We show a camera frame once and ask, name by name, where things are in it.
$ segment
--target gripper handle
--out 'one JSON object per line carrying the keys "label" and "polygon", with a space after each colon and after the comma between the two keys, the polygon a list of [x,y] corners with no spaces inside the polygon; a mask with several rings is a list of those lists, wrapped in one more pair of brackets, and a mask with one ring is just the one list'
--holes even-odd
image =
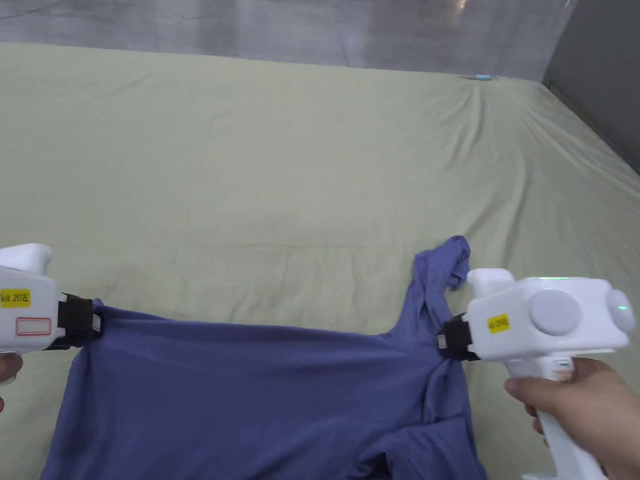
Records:
{"label": "gripper handle", "polygon": [[[573,360],[570,356],[509,360],[506,366],[513,377],[539,377],[566,381],[570,380],[573,374]],[[607,480],[598,461],[576,445],[553,416],[538,412],[538,418],[556,464],[556,474],[555,476],[529,474],[524,476],[525,479]]]}

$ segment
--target finger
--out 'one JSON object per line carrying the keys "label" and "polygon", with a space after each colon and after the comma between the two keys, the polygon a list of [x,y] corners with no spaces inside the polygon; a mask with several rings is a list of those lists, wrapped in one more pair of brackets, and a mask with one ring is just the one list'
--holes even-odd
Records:
{"label": "finger", "polygon": [[576,357],[573,359],[574,378],[584,378],[596,372],[611,372],[613,369],[606,363],[594,358]]}
{"label": "finger", "polygon": [[553,413],[566,385],[546,378],[510,378],[504,384],[509,395],[543,412]]}
{"label": "finger", "polygon": [[527,413],[529,415],[531,415],[532,417],[536,417],[538,418],[538,411],[536,410],[535,407],[531,406],[531,405],[525,405],[524,409],[527,410]]}
{"label": "finger", "polygon": [[0,381],[9,380],[22,368],[22,357],[16,353],[0,355]]}
{"label": "finger", "polygon": [[542,431],[542,424],[540,423],[540,419],[533,419],[533,430],[537,431],[540,435],[545,434]]}

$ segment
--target round white button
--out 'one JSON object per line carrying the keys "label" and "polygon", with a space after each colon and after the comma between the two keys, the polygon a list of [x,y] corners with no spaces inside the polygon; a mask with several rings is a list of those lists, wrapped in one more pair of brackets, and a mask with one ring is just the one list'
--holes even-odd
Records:
{"label": "round white button", "polygon": [[582,319],[582,310],[572,296],[560,290],[542,290],[529,300],[529,315],[536,328],[558,337],[572,331]]}
{"label": "round white button", "polygon": [[613,318],[613,323],[623,332],[629,333],[636,327],[634,309],[629,299],[620,290],[612,290],[607,294],[607,307]]}

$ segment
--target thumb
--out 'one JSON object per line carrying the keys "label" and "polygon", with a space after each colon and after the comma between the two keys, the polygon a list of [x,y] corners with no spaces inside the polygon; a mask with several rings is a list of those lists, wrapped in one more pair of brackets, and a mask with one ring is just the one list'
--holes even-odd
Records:
{"label": "thumb", "polygon": [[559,394],[565,387],[546,378],[510,378],[504,384],[509,395],[547,413],[556,409]]}

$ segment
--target bed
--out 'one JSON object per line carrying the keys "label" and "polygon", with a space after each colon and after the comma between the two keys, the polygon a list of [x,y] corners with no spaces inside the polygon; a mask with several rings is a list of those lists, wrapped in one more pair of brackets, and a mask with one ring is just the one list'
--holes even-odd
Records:
{"label": "bed", "polygon": [[[413,256],[608,278],[640,308],[640,178],[542,85],[0,44],[1,245],[65,292],[184,320],[379,333]],[[468,287],[448,297],[463,312]],[[2,387],[4,479],[36,478],[74,352]],[[640,387],[634,345],[608,361]],[[467,367],[492,479],[550,466],[501,365]]]}

